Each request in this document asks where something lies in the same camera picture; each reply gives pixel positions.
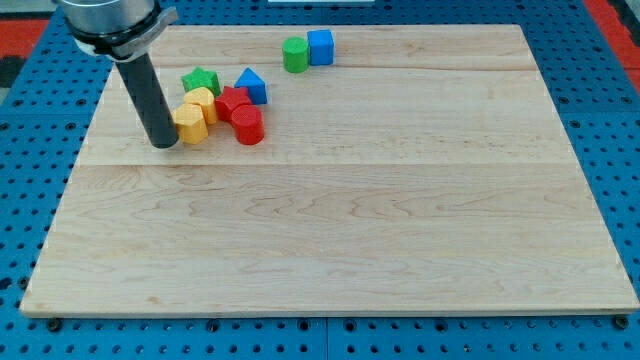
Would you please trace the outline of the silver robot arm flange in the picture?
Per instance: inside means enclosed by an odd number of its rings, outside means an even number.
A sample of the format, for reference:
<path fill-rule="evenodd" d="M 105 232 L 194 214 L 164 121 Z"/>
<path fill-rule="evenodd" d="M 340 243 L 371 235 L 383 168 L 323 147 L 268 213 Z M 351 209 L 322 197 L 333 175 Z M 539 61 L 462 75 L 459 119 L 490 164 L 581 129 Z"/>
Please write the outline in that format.
<path fill-rule="evenodd" d="M 131 62 L 179 18 L 157 0 L 56 1 L 76 45 L 90 56 Z"/>

